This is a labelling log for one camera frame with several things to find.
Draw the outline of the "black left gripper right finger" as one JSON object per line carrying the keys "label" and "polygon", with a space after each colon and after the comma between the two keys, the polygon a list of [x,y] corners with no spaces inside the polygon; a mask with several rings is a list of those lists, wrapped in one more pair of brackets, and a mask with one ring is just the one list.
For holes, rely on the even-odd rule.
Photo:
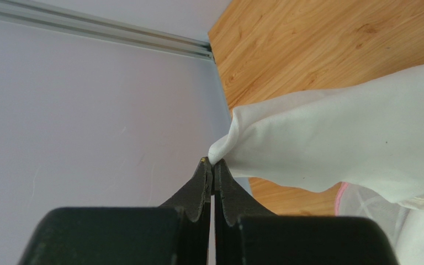
{"label": "black left gripper right finger", "polygon": [[358,217],[279,216],[214,165],[217,264],[397,264],[388,238]]}

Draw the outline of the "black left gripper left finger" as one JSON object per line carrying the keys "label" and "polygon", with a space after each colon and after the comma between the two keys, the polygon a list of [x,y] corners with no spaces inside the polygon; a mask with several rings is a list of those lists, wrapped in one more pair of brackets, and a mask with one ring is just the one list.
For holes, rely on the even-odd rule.
{"label": "black left gripper left finger", "polygon": [[20,264],[207,264],[211,165],[156,207],[63,207],[35,228]]}

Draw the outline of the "white Coca-Cola print t-shirt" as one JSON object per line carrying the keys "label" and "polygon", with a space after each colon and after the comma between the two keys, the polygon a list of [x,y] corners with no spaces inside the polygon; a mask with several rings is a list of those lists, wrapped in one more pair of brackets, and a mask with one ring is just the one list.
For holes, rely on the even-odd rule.
{"label": "white Coca-Cola print t-shirt", "polygon": [[238,177],[312,192],[345,182],[424,210],[424,65],[237,107],[208,155]]}

